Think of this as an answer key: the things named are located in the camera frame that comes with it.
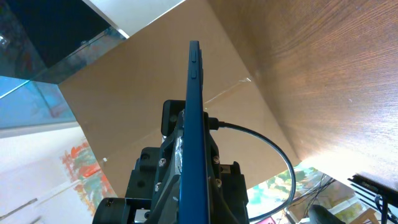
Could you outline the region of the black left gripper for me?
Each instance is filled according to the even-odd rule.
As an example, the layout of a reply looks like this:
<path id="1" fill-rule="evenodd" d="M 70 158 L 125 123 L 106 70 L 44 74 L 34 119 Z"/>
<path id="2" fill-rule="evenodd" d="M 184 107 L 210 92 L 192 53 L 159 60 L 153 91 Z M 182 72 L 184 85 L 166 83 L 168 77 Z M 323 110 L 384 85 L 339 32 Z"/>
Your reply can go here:
<path id="1" fill-rule="evenodd" d="M 102 199 L 93 218 L 94 224 L 178 222 L 184 109 L 183 100 L 164 102 L 161 124 L 164 139 L 160 148 L 142 150 L 125 196 Z M 248 223 L 245 178 L 237 162 L 220 162 L 218 146 L 210 134 L 217 123 L 217 119 L 204 113 L 210 222 Z"/>

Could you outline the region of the blue Galaxy smartphone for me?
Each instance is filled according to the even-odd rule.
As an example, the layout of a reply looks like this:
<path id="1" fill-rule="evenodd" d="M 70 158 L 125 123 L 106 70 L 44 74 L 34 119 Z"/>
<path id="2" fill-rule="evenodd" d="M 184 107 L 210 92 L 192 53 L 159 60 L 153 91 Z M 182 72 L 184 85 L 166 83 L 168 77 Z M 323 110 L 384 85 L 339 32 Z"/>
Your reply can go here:
<path id="1" fill-rule="evenodd" d="M 191 40 L 188 54 L 178 219 L 181 224 L 210 222 L 202 88 L 200 44 L 197 40 Z"/>

